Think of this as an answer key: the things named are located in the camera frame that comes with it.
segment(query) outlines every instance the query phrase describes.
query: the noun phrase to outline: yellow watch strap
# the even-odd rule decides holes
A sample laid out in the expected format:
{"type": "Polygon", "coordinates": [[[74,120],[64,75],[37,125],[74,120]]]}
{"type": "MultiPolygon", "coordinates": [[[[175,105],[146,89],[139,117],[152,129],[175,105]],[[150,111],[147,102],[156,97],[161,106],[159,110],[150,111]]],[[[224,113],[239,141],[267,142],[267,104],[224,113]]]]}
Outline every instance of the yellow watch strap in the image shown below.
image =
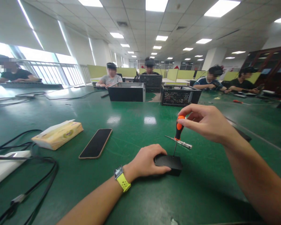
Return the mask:
{"type": "Polygon", "coordinates": [[[129,184],[127,182],[127,180],[126,180],[126,178],[125,178],[123,173],[116,180],[119,182],[119,184],[123,188],[124,192],[128,191],[129,188],[131,187],[131,184],[129,184]]]}

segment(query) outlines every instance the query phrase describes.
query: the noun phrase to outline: green workbench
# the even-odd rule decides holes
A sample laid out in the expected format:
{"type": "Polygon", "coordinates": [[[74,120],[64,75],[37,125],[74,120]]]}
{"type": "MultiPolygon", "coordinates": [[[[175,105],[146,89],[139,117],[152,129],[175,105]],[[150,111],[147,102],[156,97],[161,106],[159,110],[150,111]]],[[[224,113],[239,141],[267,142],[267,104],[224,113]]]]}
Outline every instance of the green workbench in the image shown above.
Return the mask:
{"type": "MultiPolygon", "coordinates": [[[[70,88],[48,97],[78,97],[92,91],[92,87],[70,88]]],[[[100,98],[106,93],[95,92],[75,100],[49,101],[39,96],[27,103],[0,107],[0,145],[24,131],[44,130],[65,120],[76,119],[84,128],[56,151],[36,148],[40,155],[58,161],[59,172],[33,224],[56,224],[88,193],[113,176],[116,167],[130,162],[141,147],[159,143],[168,154],[173,154],[175,142],[164,135],[174,137],[181,108],[161,106],[159,102],[110,102],[108,97],[100,98]],[[101,157],[79,160],[100,128],[113,129],[101,157]]],[[[209,91],[202,93],[200,103],[215,105],[238,124],[236,127],[252,138],[252,146],[281,177],[281,109],[257,98],[240,99],[252,104],[241,105],[232,102],[235,98],[209,91]]],[[[27,134],[17,143],[36,134],[27,134]]],[[[192,150],[177,146],[176,155],[183,163],[181,175],[139,178],[123,194],[106,224],[170,224],[172,218],[180,225],[260,221],[238,187],[223,147],[189,129],[183,130],[181,140],[193,145],[192,150]]],[[[12,199],[26,192],[50,168],[50,164],[25,162],[4,179],[0,183],[0,215],[12,199]]],[[[23,224],[47,182],[5,224],[23,224]]]]}

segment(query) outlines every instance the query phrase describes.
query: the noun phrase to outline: smartwatch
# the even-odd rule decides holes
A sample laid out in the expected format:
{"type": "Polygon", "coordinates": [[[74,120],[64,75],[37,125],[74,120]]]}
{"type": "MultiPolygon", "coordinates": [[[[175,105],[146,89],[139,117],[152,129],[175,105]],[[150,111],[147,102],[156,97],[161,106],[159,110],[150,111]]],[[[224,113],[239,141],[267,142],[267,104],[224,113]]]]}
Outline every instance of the smartwatch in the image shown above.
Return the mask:
{"type": "Polygon", "coordinates": [[[119,166],[117,169],[115,169],[114,173],[115,173],[115,179],[119,182],[119,184],[123,188],[123,192],[128,191],[129,188],[131,187],[131,184],[127,182],[124,176],[123,167],[119,166]]]}

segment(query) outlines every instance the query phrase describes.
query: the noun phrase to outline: white power strip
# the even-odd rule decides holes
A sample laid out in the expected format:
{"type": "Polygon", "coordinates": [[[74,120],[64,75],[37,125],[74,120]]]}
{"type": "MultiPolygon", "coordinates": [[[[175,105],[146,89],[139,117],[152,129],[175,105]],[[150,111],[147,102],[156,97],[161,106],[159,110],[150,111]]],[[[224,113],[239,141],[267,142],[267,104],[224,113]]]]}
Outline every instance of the white power strip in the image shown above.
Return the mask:
{"type": "MultiPolygon", "coordinates": [[[[31,156],[30,151],[10,152],[6,155],[0,155],[0,157],[25,157],[31,156]]],[[[26,160],[0,160],[0,182],[4,180],[9,174],[11,174],[16,168],[18,168],[26,160]]]]}

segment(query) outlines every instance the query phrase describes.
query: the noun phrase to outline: watch face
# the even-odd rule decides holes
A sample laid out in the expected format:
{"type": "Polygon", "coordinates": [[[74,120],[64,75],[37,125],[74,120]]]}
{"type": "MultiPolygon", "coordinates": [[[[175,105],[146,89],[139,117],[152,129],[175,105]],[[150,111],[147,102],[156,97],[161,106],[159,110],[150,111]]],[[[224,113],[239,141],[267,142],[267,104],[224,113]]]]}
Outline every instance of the watch face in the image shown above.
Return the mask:
{"type": "Polygon", "coordinates": [[[117,178],[122,173],[123,173],[123,168],[122,166],[119,166],[117,169],[115,169],[115,178],[117,178]]]}

